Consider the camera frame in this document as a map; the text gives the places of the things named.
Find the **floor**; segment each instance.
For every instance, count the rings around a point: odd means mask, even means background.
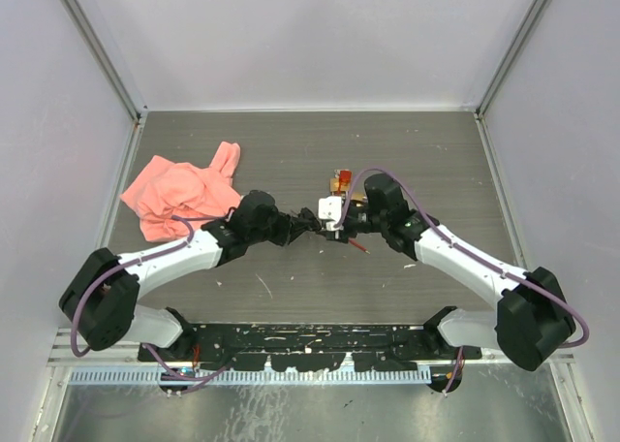
[[[152,112],[130,181],[155,154],[207,167],[221,141],[241,145],[233,184],[239,193],[267,191],[284,211],[314,208],[334,169],[381,165],[408,182],[453,232],[513,261],[471,113]],[[358,241],[370,255],[311,235],[287,248],[265,243],[221,268],[177,279],[142,302],[174,307],[190,321],[214,322],[421,324],[449,304],[486,308],[443,273],[391,251],[379,235]],[[148,245],[137,216],[122,205],[112,251]]]
[[[423,385],[70,386],[57,442],[570,441],[547,365],[468,363],[448,398]]]

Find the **wood grain surface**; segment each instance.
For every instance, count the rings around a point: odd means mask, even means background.
[[[129,181],[155,154],[207,167],[221,141],[241,145],[234,188],[267,191],[281,210],[315,209],[334,169],[380,165],[457,235],[513,262],[470,113],[152,112]],[[286,248],[263,243],[237,261],[160,287],[142,303],[174,307],[191,321],[251,323],[421,324],[449,304],[486,308],[447,275],[390,250],[381,236],[358,241],[370,255],[314,235]],[[137,216],[121,205],[112,251],[147,246]]]

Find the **white backdrop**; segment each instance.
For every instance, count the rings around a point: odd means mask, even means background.
[[[0,0],[0,40],[0,439],[21,442],[131,120],[60,0]]]
[[[557,274],[592,329],[575,356],[609,442],[620,433],[618,1],[553,0],[487,116],[528,258]]]
[[[478,105],[532,0],[86,2],[151,110],[442,109]]]

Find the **pink towel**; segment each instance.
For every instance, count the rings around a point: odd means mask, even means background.
[[[231,184],[240,155],[237,143],[222,142],[206,169],[153,156],[120,198],[138,215],[139,227],[148,241],[185,237],[187,228],[173,221],[174,215],[223,216],[231,206],[239,206],[241,197]],[[197,229],[204,221],[191,224]]]

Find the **black mounting plate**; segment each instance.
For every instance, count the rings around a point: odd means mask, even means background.
[[[358,372],[416,370],[416,361],[454,360],[457,349],[429,347],[428,331],[415,326],[358,325],[269,325],[269,324],[192,324],[200,346],[202,369],[227,365],[239,371],[264,369],[267,357],[276,371],[295,367],[299,372],[338,369],[347,353],[352,354]],[[164,361],[190,362],[159,349]],[[465,360],[479,360],[481,349],[464,348]],[[153,362],[140,348],[138,360]]]

